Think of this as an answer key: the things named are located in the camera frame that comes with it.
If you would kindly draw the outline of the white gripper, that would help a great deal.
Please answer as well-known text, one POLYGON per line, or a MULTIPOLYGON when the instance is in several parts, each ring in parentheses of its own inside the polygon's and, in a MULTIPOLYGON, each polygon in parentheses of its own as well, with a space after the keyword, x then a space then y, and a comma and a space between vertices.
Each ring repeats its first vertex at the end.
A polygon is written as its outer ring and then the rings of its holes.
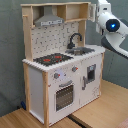
POLYGON ((96 31, 100 34, 106 29, 106 22, 111 13, 111 4, 107 0, 97 0, 96 31))

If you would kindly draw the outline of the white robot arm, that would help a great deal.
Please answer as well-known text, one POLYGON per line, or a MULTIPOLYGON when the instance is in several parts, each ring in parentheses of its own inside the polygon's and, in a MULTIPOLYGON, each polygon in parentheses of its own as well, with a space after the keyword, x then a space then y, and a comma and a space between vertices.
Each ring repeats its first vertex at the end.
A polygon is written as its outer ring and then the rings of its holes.
POLYGON ((107 0, 98 0, 96 14, 96 31, 106 35, 101 39, 103 47, 128 59, 128 51, 120 47, 128 35, 128 21, 117 18, 111 11, 111 4, 107 0))

